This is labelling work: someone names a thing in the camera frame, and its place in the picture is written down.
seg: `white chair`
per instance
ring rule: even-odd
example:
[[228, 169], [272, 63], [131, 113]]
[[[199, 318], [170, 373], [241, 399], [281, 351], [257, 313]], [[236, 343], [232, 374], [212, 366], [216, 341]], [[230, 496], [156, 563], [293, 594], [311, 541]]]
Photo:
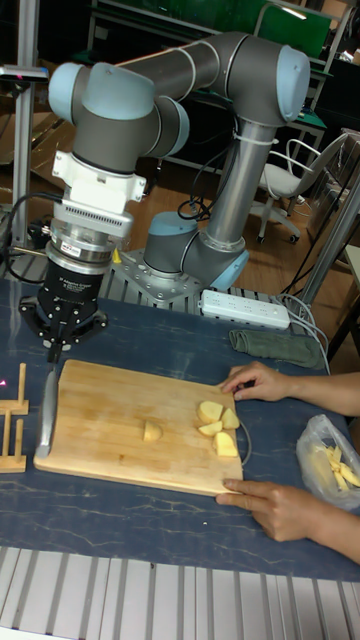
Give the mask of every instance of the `white chair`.
[[[305, 193], [309, 187], [315, 182], [320, 171], [328, 164], [335, 153], [340, 149], [341, 145], [345, 142], [347, 133], [343, 133], [341, 136], [331, 142], [322, 153], [316, 151], [305, 142], [291, 138], [286, 145], [286, 155], [279, 153], [278, 151], [270, 151], [269, 155], [279, 156], [285, 158], [288, 165], [288, 170], [281, 169], [274, 164], [266, 163], [264, 171], [261, 175], [259, 187], [265, 189], [269, 193], [269, 197], [265, 204], [261, 202], [253, 202], [250, 209], [250, 213], [260, 216], [261, 226], [257, 241], [261, 244], [265, 240], [265, 229], [268, 220], [274, 220], [280, 222], [285, 227], [290, 229], [292, 235], [290, 236], [290, 242], [295, 243], [300, 238], [300, 231], [295, 225], [288, 220], [287, 216], [290, 214], [291, 206], [288, 211], [280, 209], [279, 207], [273, 207], [274, 200], [280, 198], [296, 199], [297, 196]], [[297, 160], [290, 157], [290, 145], [294, 142], [297, 145], [306, 147], [312, 154], [316, 155], [315, 160], [306, 166]], [[297, 165], [303, 169], [303, 175], [301, 178], [294, 176], [292, 172], [293, 165]]]

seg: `person's arm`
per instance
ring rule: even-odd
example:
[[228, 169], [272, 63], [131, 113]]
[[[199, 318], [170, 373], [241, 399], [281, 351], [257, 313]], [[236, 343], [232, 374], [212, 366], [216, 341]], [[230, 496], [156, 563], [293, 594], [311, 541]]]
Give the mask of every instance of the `person's arm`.
[[[249, 382], [254, 386], [244, 386]], [[244, 367], [233, 367], [220, 386], [224, 393], [235, 392], [235, 400], [275, 401], [291, 397], [345, 416], [360, 416], [360, 373], [286, 376], [259, 362], [252, 362]]]
[[358, 516], [295, 487], [240, 480], [226, 480], [224, 485], [241, 493], [221, 494], [217, 503], [251, 511], [270, 538], [278, 542], [309, 538], [360, 564]]

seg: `blue table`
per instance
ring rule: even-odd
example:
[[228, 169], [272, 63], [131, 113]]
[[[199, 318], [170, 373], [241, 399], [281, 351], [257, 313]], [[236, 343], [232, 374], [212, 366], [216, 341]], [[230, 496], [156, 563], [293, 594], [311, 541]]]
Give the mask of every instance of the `blue table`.
[[[270, 540], [251, 515], [212, 498], [40, 472], [32, 465], [46, 355], [20, 320], [17, 303], [29, 286], [0, 280], [0, 397], [17, 394], [18, 366], [27, 363], [25, 474], [0, 476], [0, 545], [213, 569], [360, 581], [360, 567], [302, 540]], [[229, 367], [248, 362], [228, 340], [229, 324], [185, 313], [102, 301], [109, 328], [70, 352], [72, 358], [215, 384]], [[264, 361], [289, 373], [312, 373]], [[319, 409], [292, 399], [237, 404], [254, 453], [247, 479], [302, 487], [296, 441]], [[345, 420], [327, 412], [344, 433]], [[239, 447], [245, 439], [239, 430]]]

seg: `plastic bag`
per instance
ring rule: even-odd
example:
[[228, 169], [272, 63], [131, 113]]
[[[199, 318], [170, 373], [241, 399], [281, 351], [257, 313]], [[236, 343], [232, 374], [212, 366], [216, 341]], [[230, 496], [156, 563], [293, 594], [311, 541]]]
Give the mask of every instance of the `plastic bag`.
[[349, 483], [348, 490], [339, 488], [324, 445], [338, 445], [342, 451], [341, 462], [345, 462], [360, 478], [360, 456], [330, 420], [325, 415], [319, 415], [309, 420], [296, 445], [304, 484], [317, 498], [331, 502], [336, 507], [346, 511], [360, 507], [360, 488]]

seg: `cutting board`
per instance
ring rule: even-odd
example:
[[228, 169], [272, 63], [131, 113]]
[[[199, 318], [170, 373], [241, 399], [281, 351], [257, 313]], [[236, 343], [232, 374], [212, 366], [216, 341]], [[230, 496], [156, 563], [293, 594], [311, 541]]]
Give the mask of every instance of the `cutting board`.
[[[53, 448], [37, 469], [203, 495], [224, 492], [225, 478], [242, 478], [239, 458], [217, 456], [197, 429], [200, 402], [235, 410], [217, 387], [128, 369], [68, 360], [59, 382]], [[144, 423], [163, 429], [144, 442]], [[228, 431], [236, 443], [235, 431]]]

